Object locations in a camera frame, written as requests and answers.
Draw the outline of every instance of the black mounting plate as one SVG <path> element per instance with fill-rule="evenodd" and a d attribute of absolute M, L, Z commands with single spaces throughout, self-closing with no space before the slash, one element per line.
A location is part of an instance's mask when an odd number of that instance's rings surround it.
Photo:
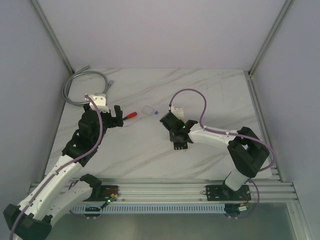
<path fill-rule="evenodd" d="M 223 193 L 222 185 L 206 185 L 203 194 L 209 202 L 219 202 L 219 201 L 250 201 L 251 194 L 248 185 L 242 185 L 238 191 L 232 192 L 230 197 L 227 197 Z"/>

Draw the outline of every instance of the floor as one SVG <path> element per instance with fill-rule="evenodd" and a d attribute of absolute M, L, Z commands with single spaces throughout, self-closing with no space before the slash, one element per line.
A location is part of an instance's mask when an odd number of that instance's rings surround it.
<path fill-rule="evenodd" d="M 222 214 L 65 215 L 47 240 L 295 240 L 285 204 L 260 204 L 242 220 Z"/>
<path fill-rule="evenodd" d="M 246 77 L 241 69 L 97 70 L 114 81 L 107 92 L 109 108 L 113 111 L 114 105 L 119 105 L 124 116 L 132 112 L 138 115 L 124 121 L 123 127 L 108 129 L 98 152 L 74 177 L 90 173 L 98 178 L 111 179 L 224 180 L 235 168 L 226 146 L 189 144 L 187 150 L 176 151 L 170 142 L 169 132 L 159 122 L 168 112 L 172 96 L 185 88 L 196 89 L 206 97 L 203 124 L 225 130 L 239 130 L 246 126 L 261 137 Z M 104 86 L 101 76 L 82 75 L 72 81 L 69 97 L 83 101 L 85 94 L 99 93 Z M 183 108 L 185 120 L 198 121 L 204 100 L 194 92 L 182 92 L 172 104 Z M 159 113 L 144 114 L 145 106 Z M 46 173 L 56 164 L 61 151 L 78 128 L 83 112 L 82 107 L 65 105 Z M 259 172 L 256 178 L 267 179 L 271 175 L 268 169 Z"/>

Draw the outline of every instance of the wire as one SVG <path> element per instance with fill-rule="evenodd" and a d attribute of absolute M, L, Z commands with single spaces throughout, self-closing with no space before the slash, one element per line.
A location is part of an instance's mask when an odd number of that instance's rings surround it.
<path fill-rule="evenodd" d="M 247 194 L 243 194 L 243 196 L 244 196 L 244 198 L 245 198 L 245 200 L 246 200 L 246 203 L 245 203 L 245 204 L 250 204 L 250 205 L 252 206 L 252 203 L 249 202 L 250 200 L 249 200 Z"/>
<path fill-rule="evenodd" d="M 69 97 L 68 97 L 68 89 L 71 86 L 71 81 L 81 75 L 85 75 L 85 74 L 97 74 L 100 75 L 101 77 L 103 77 L 104 81 L 105 81 L 105 87 L 103 90 L 103 94 L 106 94 L 108 89 L 111 87 L 111 85 L 113 84 L 114 81 L 108 81 L 107 77 L 102 74 L 101 72 L 98 71 L 85 71 L 88 70 L 90 68 L 90 66 L 85 66 L 84 68 L 80 69 L 79 71 L 75 72 L 73 75 L 71 75 L 71 77 L 65 82 L 65 84 L 62 87 L 62 98 L 69 104 L 78 106 L 78 107 L 82 107 L 84 104 L 89 103 L 89 101 L 72 101 Z"/>
<path fill-rule="evenodd" d="M 94 109 L 96 111 L 96 114 L 98 115 L 98 119 L 99 119 L 99 125 L 100 125 L 100 128 L 99 128 L 99 136 L 98 136 L 98 139 L 95 143 L 95 145 L 89 150 L 87 151 L 86 153 L 82 154 L 81 156 L 78 156 L 76 157 L 75 159 L 72 159 L 71 161 L 65 163 L 64 165 L 62 165 L 61 167 L 59 167 L 55 172 L 58 174 L 63 168 L 69 166 L 70 164 L 73 164 L 73 163 L 76 163 L 77 161 L 79 161 L 80 159 L 88 156 L 89 154 L 91 154 L 95 149 L 98 148 L 101 140 L 102 140 L 102 137 L 103 137 L 103 122 L 102 122 L 102 117 L 101 117 L 101 114 L 100 114 L 100 111 L 99 111 L 99 108 L 97 107 L 97 105 L 95 104 L 95 102 L 88 96 L 88 95 L 85 95 L 85 97 L 92 103 L 92 105 L 94 106 Z M 13 240 L 14 238 L 14 233 L 15 233 L 15 230 L 17 228 L 17 225 L 21 219 L 21 217 L 24 215 L 24 213 L 27 211 L 27 209 L 29 208 L 29 206 L 35 201 L 36 197 L 41 193 L 41 191 L 46 187 L 46 185 L 48 185 L 48 183 L 54 178 L 54 176 L 56 176 L 56 174 L 52 174 L 51 176 L 49 176 L 47 178 L 47 180 L 40 186 L 40 188 L 38 189 L 38 191 L 33 195 L 33 197 L 30 199 L 29 201 L 29 205 L 25 206 L 23 208 L 23 210 L 20 212 L 20 214 L 18 215 L 18 217 L 15 219 L 14 221 L 14 224 L 12 226 L 12 229 L 10 231 L 10 235 L 9 235 L 9 239 L 10 240 Z"/>
<path fill-rule="evenodd" d="M 262 144 L 263 146 L 265 146 L 271 153 L 272 153 L 272 162 L 268 165 L 268 166 L 265 166 L 263 168 L 261 168 L 259 170 L 259 172 L 262 172 L 264 170 L 267 170 L 269 168 L 271 168 L 274 164 L 276 164 L 276 161 L 277 161 L 277 155 L 276 155 L 276 152 L 273 150 L 273 148 L 268 145 L 267 143 L 265 143 L 264 141 L 261 141 L 260 139 L 257 139 L 257 138 L 254 138 L 254 137 L 251 137 L 251 136 L 247 136 L 247 135 L 243 135 L 243 134 L 239 134 L 239 133 L 233 133 L 233 132 L 227 132 L 227 131 L 218 131 L 218 130 L 213 130 L 213 129 L 209 129 L 209 128 L 206 128 L 206 126 L 203 125 L 202 123 L 202 119 L 205 115 L 205 112 L 206 112 L 206 109 L 207 109 L 207 99 L 206 97 L 198 90 L 195 90 L 195 89 L 192 89 L 192 88 L 185 88 L 185 89 L 181 89 L 180 91 L 177 91 L 171 98 L 170 100 L 170 103 L 169 103 L 169 107 L 171 108 L 172 106 L 172 102 L 174 100 L 174 98 L 181 92 L 184 92 L 184 91 L 192 91 L 192 92 L 195 92 L 197 94 L 200 94 L 201 97 L 203 98 L 204 100 L 204 107 L 203 107 L 203 111 L 201 113 L 201 116 L 200 116 L 200 119 L 199 119 L 199 124 L 201 126 L 201 128 L 203 128 L 205 131 L 208 131 L 208 132 L 211 132 L 211 133 L 214 133 L 214 134 L 221 134 L 221 135 L 229 135 L 229 136 L 235 136 L 235 137 L 240 137 L 240 138 L 244 138 L 244 139 L 249 139 L 249 140 L 252 140 L 252 141 L 255 141 L 257 143 L 260 143 Z"/>
<path fill-rule="evenodd" d="M 250 217 L 255 211 L 256 209 L 258 208 L 258 205 L 260 203 L 260 192 L 259 192 L 259 189 L 258 189 L 258 186 L 256 185 L 256 183 L 254 181 L 252 181 L 252 179 L 250 179 L 248 181 L 248 183 L 252 183 L 254 186 L 255 186 L 255 189 L 256 189 L 256 195 L 257 195 L 257 198 L 256 198 L 256 205 L 254 207 L 254 209 L 247 215 L 245 216 L 230 216 L 228 213 L 225 213 L 225 215 L 229 218 L 229 219 L 235 219 L 235 220 L 238 220 L 238 219 L 246 219 L 248 217 Z"/>
<path fill-rule="evenodd" d="M 107 194 L 118 194 L 118 189 L 117 188 L 111 188 L 111 189 L 108 189 L 108 190 L 105 190 L 102 195 L 107 195 Z"/>

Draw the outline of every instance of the white bracket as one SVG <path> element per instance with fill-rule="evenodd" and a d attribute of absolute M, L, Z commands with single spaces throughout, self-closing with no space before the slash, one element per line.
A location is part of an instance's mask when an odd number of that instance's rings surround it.
<path fill-rule="evenodd" d="M 107 106 L 107 96 L 104 93 L 96 93 L 88 95 L 98 107 L 98 109 L 103 113 L 109 113 L 109 107 Z M 94 105 L 90 102 L 90 108 L 96 110 Z"/>
<path fill-rule="evenodd" d="M 173 113 L 178 119 L 180 119 L 181 121 L 184 121 L 184 110 L 182 109 L 182 107 L 174 107 L 171 106 L 169 108 L 169 110 L 171 110 L 171 113 Z"/>

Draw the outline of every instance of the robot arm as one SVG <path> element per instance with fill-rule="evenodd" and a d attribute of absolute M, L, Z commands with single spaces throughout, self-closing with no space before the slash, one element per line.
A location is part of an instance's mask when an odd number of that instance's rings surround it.
<path fill-rule="evenodd" d="M 216 132 L 226 133 L 218 134 L 204 130 L 194 120 L 184 123 L 183 116 L 182 108 L 172 106 L 160 120 L 169 131 L 170 141 L 173 142 L 175 150 L 187 149 L 188 143 L 207 144 L 228 149 L 235 169 L 230 172 L 222 184 L 226 196 L 238 191 L 248 179 L 254 178 L 269 156 L 269 150 L 265 146 L 249 139 L 230 135 L 230 133 L 238 133 L 258 139 L 248 127 L 243 127 L 239 131 L 210 128 Z"/>
<path fill-rule="evenodd" d="M 105 95 L 90 95 L 89 97 L 101 111 L 102 137 L 108 128 L 123 126 L 123 112 L 119 106 L 114 106 L 116 116 L 112 117 Z M 44 240 L 49 235 L 52 226 L 63 214 L 77 203 L 93 196 L 101 185 L 101 181 L 94 176 L 85 175 L 75 187 L 59 196 L 62 188 L 85 167 L 98 151 L 96 148 L 84 156 L 96 146 L 100 134 L 100 122 L 94 105 L 92 103 L 85 105 L 84 111 L 78 122 L 78 130 L 66 144 L 62 156 L 59 157 L 53 169 L 18 205 L 9 204 L 4 210 L 4 218 L 9 229 L 16 224 L 15 239 L 20 237 L 24 240 Z"/>

